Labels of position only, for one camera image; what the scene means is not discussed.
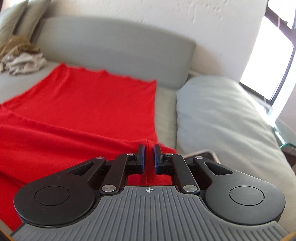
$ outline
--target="sofa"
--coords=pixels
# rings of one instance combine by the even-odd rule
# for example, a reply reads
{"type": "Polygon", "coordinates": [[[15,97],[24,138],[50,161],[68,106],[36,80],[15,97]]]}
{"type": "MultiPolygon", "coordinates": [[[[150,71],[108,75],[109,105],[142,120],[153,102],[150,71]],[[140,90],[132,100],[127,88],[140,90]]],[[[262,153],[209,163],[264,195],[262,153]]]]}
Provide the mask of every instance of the sofa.
{"type": "Polygon", "coordinates": [[[296,231],[294,172],[238,82],[221,76],[188,77],[194,41],[133,22],[74,16],[42,19],[31,41],[48,65],[34,74],[0,74],[0,103],[29,89],[61,62],[156,79],[158,141],[181,155],[211,150],[223,165],[274,184],[286,198],[279,223],[296,231]]]}

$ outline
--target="sofa backrest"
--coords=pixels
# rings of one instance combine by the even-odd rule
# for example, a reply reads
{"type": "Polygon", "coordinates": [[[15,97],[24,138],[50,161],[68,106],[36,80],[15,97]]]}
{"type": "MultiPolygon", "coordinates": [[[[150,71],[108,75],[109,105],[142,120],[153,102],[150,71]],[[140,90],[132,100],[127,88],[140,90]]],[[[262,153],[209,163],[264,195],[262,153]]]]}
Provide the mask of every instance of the sofa backrest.
{"type": "Polygon", "coordinates": [[[185,83],[196,45],[142,24],[77,16],[43,19],[32,40],[50,61],[157,79],[173,89],[185,83]]]}

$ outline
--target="red cloth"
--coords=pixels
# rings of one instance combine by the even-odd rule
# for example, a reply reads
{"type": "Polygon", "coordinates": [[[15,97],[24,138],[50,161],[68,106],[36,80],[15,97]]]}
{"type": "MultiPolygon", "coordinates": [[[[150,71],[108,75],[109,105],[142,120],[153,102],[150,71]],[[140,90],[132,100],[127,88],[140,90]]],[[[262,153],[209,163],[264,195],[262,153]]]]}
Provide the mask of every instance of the red cloth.
{"type": "Polygon", "coordinates": [[[96,156],[136,152],[139,144],[147,148],[145,173],[128,184],[171,184],[154,171],[155,88],[156,81],[61,64],[0,105],[0,219],[12,230],[21,224],[13,197],[22,185],[96,156]]]}

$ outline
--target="gray ribbed plate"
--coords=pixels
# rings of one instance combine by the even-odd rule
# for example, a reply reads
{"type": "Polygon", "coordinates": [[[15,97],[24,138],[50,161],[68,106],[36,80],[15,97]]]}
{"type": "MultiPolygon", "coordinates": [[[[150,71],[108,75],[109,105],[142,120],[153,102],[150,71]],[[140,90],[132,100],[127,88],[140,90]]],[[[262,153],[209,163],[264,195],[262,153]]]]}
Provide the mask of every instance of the gray ribbed plate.
{"type": "Polygon", "coordinates": [[[127,186],[118,195],[101,198],[95,210],[77,223],[61,228],[24,224],[12,237],[16,241],[278,241],[287,234],[275,221],[259,226],[224,221],[198,196],[182,194],[175,186],[127,186]]]}

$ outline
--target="white wall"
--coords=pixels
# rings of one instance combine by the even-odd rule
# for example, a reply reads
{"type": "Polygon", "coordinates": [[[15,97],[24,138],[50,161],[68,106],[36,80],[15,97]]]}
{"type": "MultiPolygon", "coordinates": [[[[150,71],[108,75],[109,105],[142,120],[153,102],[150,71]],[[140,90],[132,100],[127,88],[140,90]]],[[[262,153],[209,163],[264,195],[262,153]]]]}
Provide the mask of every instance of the white wall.
{"type": "MultiPolygon", "coordinates": [[[[4,8],[21,0],[4,0],[4,8]]],[[[52,0],[47,17],[108,16],[196,40],[192,69],[240,80],[267,0],[52,0]]]]}

